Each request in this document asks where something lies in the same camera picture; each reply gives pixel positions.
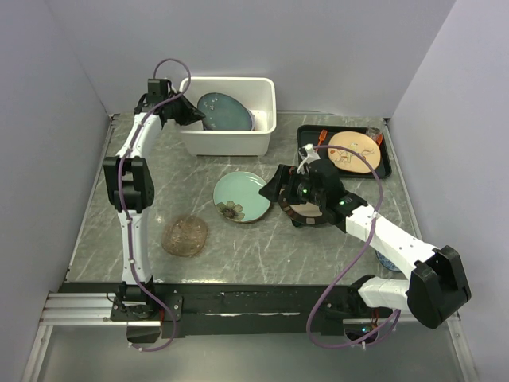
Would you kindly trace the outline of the dark blue brown-rimmed plate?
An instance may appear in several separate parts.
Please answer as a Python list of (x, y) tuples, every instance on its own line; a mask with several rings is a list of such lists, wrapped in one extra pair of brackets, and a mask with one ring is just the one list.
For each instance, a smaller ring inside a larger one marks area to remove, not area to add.
[(200, 97), (197, 109), (204, 115), (206, 131), (252, 131), (255, 119), (237, 99), (219, 92)]

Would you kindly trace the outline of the black plate with colored squares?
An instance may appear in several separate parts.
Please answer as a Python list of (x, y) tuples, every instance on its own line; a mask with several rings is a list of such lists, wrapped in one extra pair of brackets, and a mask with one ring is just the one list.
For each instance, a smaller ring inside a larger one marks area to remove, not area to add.
[(326, 207), (328, 201), (323, 191), (309, 191), (303, 199), (298, 198), (297, 200), (303, 201), (303, 204), (291, 204), (285, 190), (282, 190), (278, 196), (279, 207), (292, 220), (295, 227), (331, 224), (344, 230), (344, 216), (333, 209), (325, 209), (325, 214), (323, 214), (321, 206)]

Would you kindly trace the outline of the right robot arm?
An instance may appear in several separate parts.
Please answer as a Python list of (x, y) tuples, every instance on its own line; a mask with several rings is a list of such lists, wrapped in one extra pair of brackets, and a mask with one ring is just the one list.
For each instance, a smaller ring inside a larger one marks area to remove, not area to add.
[(407, 310), (435, 329), (472, 297), (459, 253), (437, 248), (382, 217), (362, 197), (347, 191), (334, 165), (317, 160), (303, 170), (280, 165), (260, 195), (271, 202), (312, 204), (342, 232), (360, 239), (389, 259), (403, 279), (367, 276), (348, 297), (348, 308), (366, 317), (374, 308)]

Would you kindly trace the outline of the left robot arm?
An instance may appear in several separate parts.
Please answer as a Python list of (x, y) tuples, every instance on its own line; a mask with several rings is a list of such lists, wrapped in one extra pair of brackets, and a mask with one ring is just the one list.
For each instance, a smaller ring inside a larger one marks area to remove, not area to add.
[(134, 109), (134, 122), (116, 155), (103, 160), (107, 197), (122, 231), (122, 281), (115, 305), (142, 320), (161, 308), (154, 296), (148, 256), (148, 217), (155, 188), (146, 157), (165, 125), (188, 126), (204, 118), (167, 79), (149, 79)]

